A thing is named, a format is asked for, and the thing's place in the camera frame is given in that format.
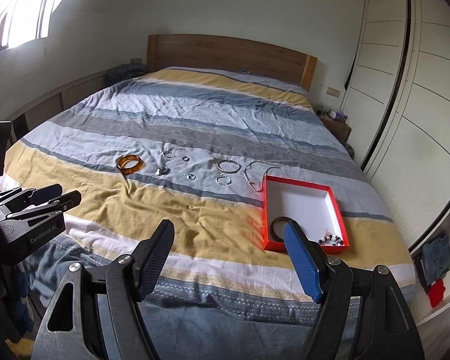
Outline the striped bed duvet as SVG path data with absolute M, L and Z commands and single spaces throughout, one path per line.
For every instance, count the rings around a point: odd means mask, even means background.
M 122 155 L 144 168 L 122 174 Z M 220 172 L 223 159 L 241 170 Z M 170 173 L 155 175 L 159 166 Z M 415 295 L 413 263 L 380 195 L 306 91 L 280 80 L 169 67 L 104 88 L 13 144 L 1 188 L 59 184 L 82 195 L 65 231 L 24 262 L 41 306 L 71 263 L 105 265 L 170 219 L 174 245 L 139 306 L 160 355 L 288 359 L 318 307 L 289 257 L 263 249 L 266 174 L 331 187 L 350 242 L 343 260 L 386 265 L 405 299 Z

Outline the wooden nightstand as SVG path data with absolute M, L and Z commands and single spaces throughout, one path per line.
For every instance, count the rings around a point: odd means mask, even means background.
M 327 115 L 321 115 L 320 117 L 321 122 L 326 127 L 326 129 L 334 135 L 334 137 L 339 141 L 347 141 L 350 133 L 352 131 L 352 128 L 347 124 L 343 123 L 341 121 L 336 121 L 334 119 L 331 119 Z

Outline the tissue box on nightstand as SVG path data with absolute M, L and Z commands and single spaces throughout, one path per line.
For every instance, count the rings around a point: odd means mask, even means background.
M 341 110 L 329 111 L 329 116 L 334 120 L 346 120 L 347 116 Z

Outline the blue folded clothes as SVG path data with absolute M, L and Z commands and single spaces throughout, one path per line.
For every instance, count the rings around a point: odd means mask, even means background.
M 448 272 L 450 269 L 450 238 L 448 234 L 424 244 L 421 263 L 427 286 L 431 286 Z

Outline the orange amber bangle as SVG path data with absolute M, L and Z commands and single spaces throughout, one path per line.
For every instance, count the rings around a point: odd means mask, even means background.
M 139 172 L 145 166 L 145 161 L 137 154 L 126 154 L 116 160 L 116 167 L 124 175 Z

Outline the silver brooch cluster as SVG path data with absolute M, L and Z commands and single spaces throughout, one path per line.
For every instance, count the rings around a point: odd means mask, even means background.
M 159 166 L 159 168 L 155 171 L 156 176 L 164 176 L 170 173 L 170 168 L 167 166 Z

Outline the red shallow box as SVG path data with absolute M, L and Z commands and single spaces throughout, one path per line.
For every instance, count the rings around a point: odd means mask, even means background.
M 263 249 L 284 252 L 269 226 L 274 218 L 295 220 L 307 238 L 327 254 L 341 254 L 350 247 L 345 223 L 332 188 L 323 184 L 267 175 L 263 182 Z

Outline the large silver bangle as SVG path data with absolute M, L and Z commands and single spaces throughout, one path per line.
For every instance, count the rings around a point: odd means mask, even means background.
M 219 160 L 216 166 L 224 174 L 236 174 L 241 170 L 241 164 L 229 159 Z

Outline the red cloth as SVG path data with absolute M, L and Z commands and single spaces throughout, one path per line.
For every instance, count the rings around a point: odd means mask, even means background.
M 444 299 L 446 287 L 444 286 L 443 279 L 437 280 L 429 289 L 427 297 L 430 306 L 436 308 Z

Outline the dark olive bangle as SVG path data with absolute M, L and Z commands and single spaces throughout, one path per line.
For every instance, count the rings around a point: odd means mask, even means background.
M 269 226 L 269 233 L 276 242 L 284 242 L 285 229 L 294 223 L 288 216 L 274 218 Z

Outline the white sliding wardrobe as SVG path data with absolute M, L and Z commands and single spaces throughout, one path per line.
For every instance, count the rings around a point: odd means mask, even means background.
M 450 210 L 450 7 L 365 0 L 341 104 L 356 163 L 410 249 Z

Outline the wooden headboard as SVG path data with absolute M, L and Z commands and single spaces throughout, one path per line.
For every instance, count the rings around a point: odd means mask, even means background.
M 311 89 L 318 59 L 260 41 L 204 34 L 155 34 L 148 37 L 146 67 L 247 71 Z

